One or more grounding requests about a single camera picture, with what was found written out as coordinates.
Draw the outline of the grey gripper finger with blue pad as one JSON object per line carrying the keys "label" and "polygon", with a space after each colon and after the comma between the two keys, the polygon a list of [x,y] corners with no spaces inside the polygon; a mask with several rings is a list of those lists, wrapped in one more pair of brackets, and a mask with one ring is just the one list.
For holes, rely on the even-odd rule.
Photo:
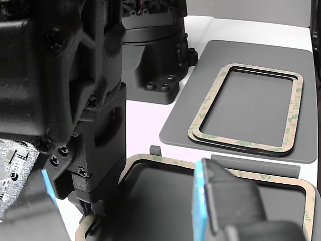
{"label": "grey gripper finger with blue pad", "polygon": [[269,221],[257,185],[205,159],[195,163],[193,240],[304,240],[290,221]]}
{"label": "grey gripper finger with blue pad", "polygon": [[45,169],[32,173],[4,213],[1,240],[70,240]]}

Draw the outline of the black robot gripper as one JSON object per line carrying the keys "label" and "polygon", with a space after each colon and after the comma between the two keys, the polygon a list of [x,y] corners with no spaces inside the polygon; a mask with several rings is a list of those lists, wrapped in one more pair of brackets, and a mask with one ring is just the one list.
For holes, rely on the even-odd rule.
{"label": "black robot gripper", "polygon": [[45,165],[59,199],[68,198],[81,213],[101,221],[105,201],[116,190],[126,159],[126,85],[93,121],[80,121],[77,136],[56,150]]}

